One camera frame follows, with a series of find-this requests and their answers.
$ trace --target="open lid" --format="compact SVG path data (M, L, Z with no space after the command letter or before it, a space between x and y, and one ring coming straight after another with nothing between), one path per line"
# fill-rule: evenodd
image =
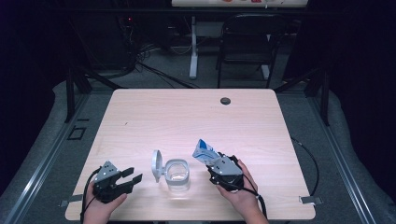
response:
M151 160L151 171L154 174L155 181L160 182L160 177L163 175L163 155L160 150L154 150Z

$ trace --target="chair backrest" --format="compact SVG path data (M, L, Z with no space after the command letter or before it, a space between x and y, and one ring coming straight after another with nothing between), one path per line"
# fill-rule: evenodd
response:
M244 13L232 16L222 26L222 34L285 34L287 21L276 14Z

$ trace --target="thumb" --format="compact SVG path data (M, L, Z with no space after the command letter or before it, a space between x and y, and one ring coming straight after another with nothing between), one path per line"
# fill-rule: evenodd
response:
M108 208L111 209L111 212L113 212L118 206L120 206L123 202L125 202L126 198L127 198L126 193L121 194L111 203L108 203Z

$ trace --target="gray carpet floor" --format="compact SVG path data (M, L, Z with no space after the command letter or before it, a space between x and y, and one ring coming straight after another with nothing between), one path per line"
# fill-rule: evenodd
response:
M282 84L281 78L289 50L290 48L285 46L279 52L272 89ZM201 46L199 52L198 75L195 80L189 79L191 59L189 53L181 54L156 49L146 54L143 63L200 88L216 88L216 55L205 46ZM224 88L262 88L264 85L263 82L251 81L251 79L259 79L261 75L260 71L257 72L252 67L227 67L224 72L226 79L223 82ZM112 72L102 71L101 74L110 76ZM183 88L175 82L164 81L139 65L131 74L111 80L131 89ZM58 205L60 200L68 199L73 193L112 93L111 89L102 83L94 79L90 79L90 82L93 87L91 94L81 95L76 90L78 112L68 124L64 124L65 83L54 88L56 101L49 118L21 169L0 198L0 223L13 223L15 220L19 223L71 223L64 217L66 208ZM373 220L376 223L396 223L394 202L375 184L356 157L337 97L331 93L329 104L331 126L323 128L318 118L318 99L306 98L303 94L304 86L304 83L298 84L286 92L279 93L277 98L290 136L298 139L308 148L318 163L320 179L315 195L321 197L324 203L316 206L317 216L313 220L291 223L364 223L351 199L346 181L340 175L340 169L332 155L332 144L324 129L336 139L337 146L345 157ZM85 129L80 140L67 140L73 127ZM55 147L57 152L51 154ZM317 176L314 163L301 146L294 144L294 147L306 184L312 190ZM29 195L28 203L24 206L16 206L25 202L22 198L26 196L29 181L37 174L37 167L41 167L43 160L49 155L52 163L47 167L48 172L41 176L43 181L37 186L36 191ZM272 220L271 223L284 223L284 221Z

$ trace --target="blue and white packet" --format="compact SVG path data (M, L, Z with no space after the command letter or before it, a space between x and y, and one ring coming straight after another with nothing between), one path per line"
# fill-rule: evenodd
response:
M192 156L208 166L213 166L217 160L221 159L219 153L202 139L198 141Z

